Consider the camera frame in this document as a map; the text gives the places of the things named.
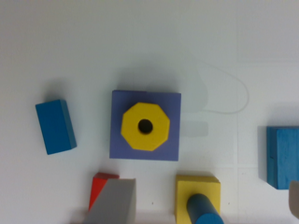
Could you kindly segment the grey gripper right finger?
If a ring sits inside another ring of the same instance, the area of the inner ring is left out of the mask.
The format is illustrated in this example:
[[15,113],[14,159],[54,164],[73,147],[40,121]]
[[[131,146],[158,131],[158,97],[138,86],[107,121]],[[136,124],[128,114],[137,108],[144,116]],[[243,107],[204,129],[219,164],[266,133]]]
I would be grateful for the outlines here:
[[291,213],[299,218],[299,181],[292,181],[289,186],[289,207]]

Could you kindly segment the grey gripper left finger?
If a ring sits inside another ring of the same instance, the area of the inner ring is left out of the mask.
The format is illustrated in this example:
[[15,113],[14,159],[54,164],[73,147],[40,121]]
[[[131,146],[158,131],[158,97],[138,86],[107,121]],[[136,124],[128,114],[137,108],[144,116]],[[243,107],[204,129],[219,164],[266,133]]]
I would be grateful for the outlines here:
[[135,224],[136,181],[109,179],[82,224]]

